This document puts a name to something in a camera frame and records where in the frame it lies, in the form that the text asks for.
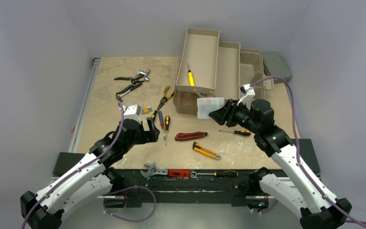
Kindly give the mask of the red blue screwdriver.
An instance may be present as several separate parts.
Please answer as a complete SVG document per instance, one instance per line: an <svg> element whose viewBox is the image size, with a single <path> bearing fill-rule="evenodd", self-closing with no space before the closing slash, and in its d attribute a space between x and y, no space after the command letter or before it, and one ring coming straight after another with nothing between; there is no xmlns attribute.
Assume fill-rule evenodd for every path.
<svg viewBox="0 0 366 229"><path fill-rule="evenodd" d="M159 117L159 120L160 120L160 125L161 125L161 130L162 130L163 138L164 138L164 140L166 140L163 114L162 114L161 111L158 111L157 114L158 114L158 117Z"/></svg>

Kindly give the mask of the translucent white parts box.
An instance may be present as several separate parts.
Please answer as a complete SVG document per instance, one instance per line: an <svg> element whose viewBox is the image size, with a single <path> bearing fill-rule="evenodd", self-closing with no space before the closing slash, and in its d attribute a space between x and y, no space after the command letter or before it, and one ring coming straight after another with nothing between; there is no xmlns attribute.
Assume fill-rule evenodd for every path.
<svg viewBox="0 0 366 229"><path fill-rule="evenodd" d="M211 119L209 113L222 108L225 104L224 97L197 98L197 118Z"/></svg>

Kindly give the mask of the red black utility knife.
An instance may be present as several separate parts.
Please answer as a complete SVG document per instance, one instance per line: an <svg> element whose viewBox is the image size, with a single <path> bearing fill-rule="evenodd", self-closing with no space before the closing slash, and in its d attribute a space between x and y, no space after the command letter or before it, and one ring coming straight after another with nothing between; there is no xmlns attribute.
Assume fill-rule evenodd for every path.
<svg viewBox="0 0 366 229"><path fill-rule="evenodd" d="M178 133L174 139L175 139L175 141L189 141L189 140L204 138L207 136L208 136L207 132L199 131L199 132L193 132L193 133Z"/></svg>

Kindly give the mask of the thin yellow black screwdriver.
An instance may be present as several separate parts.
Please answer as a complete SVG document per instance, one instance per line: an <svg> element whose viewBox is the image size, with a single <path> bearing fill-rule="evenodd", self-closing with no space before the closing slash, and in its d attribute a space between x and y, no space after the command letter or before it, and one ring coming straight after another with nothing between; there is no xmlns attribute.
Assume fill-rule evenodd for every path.
<svg viewBox="0 0 366 229"><path fill-rule="evenodd" d="M189 85L190 86L195 86L195 82L194 82L194 77L193 77L193 73L191 71L191 67L190 64L187 63L187 69L188 69L188 79L189 79Z"/></svg>

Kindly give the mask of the beige translucent tool box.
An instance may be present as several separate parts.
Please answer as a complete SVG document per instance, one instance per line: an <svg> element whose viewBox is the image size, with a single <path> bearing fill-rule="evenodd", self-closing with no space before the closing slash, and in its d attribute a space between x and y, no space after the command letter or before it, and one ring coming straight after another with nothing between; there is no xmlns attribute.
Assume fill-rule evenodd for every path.
<svg viewBox="0 0 366 229"><path fill-rule="evenodd" d="M195 86L189 85L187 63ZM173 104L178 113L197 114L197 98L240 99L239 87L264 78L260 50L242 48L226 42L219 30L186 29L183 52L175 83Z"/></svg>

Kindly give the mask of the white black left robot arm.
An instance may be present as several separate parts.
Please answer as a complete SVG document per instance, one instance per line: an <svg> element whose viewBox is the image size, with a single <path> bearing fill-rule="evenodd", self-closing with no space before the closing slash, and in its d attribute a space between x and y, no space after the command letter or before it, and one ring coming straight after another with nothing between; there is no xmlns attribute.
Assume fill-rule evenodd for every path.
<svg viewBox="0 0 366 229"><path fill-rule="evenodd" d="M135 145L157 142L159 129L148 117L149 130L139 118L124 118L115 131L98 140L71 169L37 193L20 198L22 228L58 229L79 208L99 196L123 192L123 178L112 165Z"/></svg>

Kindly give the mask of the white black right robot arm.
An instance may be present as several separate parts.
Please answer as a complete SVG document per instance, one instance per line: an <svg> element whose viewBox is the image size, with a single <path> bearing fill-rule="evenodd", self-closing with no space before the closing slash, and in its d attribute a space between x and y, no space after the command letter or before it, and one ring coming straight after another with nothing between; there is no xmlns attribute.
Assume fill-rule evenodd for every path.
<svg viewBox="0 0 366 229"><path fill-rule="evenodd" d="M248 109L229 99L209 116L219 125L240 125L254 134L256 145L280 166L293 183L288 186L266 168L250 174L248 187L254 194L267 193L299 220L304 229L336 229L346 222L352 205L338 198L319 180L299 154L296 143L274 121L274 110L267 100L256 99Z"/></svg>

